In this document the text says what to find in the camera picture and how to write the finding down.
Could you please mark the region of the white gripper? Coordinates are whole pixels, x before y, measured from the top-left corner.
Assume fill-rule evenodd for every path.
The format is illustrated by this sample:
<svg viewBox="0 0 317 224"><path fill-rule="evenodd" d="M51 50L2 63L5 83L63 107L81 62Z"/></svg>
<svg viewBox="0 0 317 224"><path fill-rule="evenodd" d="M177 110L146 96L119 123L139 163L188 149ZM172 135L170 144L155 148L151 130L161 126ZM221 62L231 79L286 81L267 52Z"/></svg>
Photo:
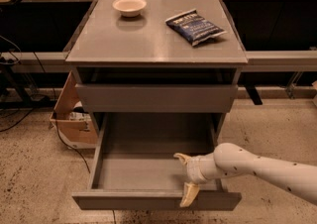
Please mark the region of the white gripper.
<svg viewBox="0 0 317 224"><path fill-rule="evenodd" d="M200 188L198 184L204 184L211 180L208 171L212 156L191 157L182 153L175 153L173 156L186 166L187 176L191 181L184 184L183 195L180 201L181 207L189 207L199 193Z"/></svg>

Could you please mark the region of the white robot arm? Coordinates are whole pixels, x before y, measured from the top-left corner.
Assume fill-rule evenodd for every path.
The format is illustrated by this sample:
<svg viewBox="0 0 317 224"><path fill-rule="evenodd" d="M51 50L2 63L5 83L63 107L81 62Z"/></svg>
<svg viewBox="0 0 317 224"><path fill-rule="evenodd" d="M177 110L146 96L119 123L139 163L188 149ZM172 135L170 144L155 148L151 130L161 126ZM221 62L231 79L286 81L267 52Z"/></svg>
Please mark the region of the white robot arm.
<svg viewBox="0 0 317 224"><path fill-rule="evenodd" d="M189 207L197 197L200 185L213 179L253 175L314 205L317 204L317 167L248 152L232 143L218 145L203 156L175 153L186 167L189 182L184 184L181 207Z"/></svg>

